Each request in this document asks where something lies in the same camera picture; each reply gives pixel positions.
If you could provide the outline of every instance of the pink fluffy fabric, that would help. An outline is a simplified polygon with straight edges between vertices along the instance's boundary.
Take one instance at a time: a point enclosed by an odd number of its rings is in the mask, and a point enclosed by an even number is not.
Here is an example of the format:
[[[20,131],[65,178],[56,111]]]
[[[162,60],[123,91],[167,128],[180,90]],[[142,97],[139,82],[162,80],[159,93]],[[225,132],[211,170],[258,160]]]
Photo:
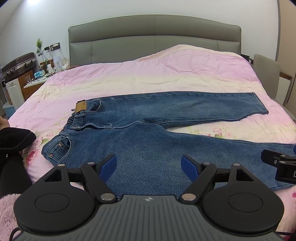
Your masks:
[[[11,231],[17,227],[13,205],[20,194],[7,195],[0,199],[0,241],[8,241]]]

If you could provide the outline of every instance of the blue denim jeans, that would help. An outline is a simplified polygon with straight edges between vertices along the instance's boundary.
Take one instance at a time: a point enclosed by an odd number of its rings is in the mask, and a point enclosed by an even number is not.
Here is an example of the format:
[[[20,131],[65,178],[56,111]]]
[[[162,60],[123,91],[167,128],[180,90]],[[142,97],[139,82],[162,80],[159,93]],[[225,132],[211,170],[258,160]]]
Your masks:
[[[86,110],[73,113],[42,155],[53,165],[79,167],[105,156],[117,156],[117,169],[107,185],[121,194],[173,194],[191,183],[181,170],[181,156],[220,168],[241,163],[273,190],[289,184],[274,179],[276,168],[261,161],[262,150],[294,155],[295,145],[252,143],[173,133],[171,126],[238,121],[268,114],[254,93],[163,92],[86,100]]]

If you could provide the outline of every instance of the pink blanket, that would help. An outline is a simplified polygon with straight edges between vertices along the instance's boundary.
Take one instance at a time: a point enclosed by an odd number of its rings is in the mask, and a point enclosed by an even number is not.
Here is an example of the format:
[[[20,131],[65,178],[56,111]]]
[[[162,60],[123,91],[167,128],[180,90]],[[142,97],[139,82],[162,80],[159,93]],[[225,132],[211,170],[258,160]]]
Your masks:
[[[10,118],[11,126],[33,131],[37,140],[23,157],[32,181],[52,165],[41,155],[43,145],[57,135],[79,100],[102,96],[164,92],[255,92],[269,110],[241,121],[169,128],[169,131],[252,142],[296,143],[296,125],[271,100],[256,74],[241,56],[190,45],[124,63],[92,64],[48,78]],[[285,204],[280,231],[292,231],[296,216],[294,188],[277,192]]]

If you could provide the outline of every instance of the white lamp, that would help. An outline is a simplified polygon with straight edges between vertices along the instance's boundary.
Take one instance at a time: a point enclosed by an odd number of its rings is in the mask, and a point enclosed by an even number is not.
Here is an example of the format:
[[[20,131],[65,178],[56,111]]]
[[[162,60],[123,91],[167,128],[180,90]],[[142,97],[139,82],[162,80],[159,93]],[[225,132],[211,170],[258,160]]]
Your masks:
[[[59,62],[60,61],[62,61],[62,58],[61,58],[61,56],[56,56],[56,57],[54,57],[54,63],[57,65],[57,69],[58,69],[58,71],[60,71],[61,70],[61,67],[60,67],[60,65],[59,65]]]

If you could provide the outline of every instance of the bed headboard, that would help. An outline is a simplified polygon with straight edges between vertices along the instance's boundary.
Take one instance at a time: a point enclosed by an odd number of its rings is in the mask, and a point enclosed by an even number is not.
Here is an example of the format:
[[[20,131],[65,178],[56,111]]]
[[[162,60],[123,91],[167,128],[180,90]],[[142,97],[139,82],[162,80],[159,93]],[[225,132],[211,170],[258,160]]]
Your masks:
[[[241,54],[241,28],[178,15],[133,15],[72,26],[70,63],[86,65],[134,60],[177,44]]]

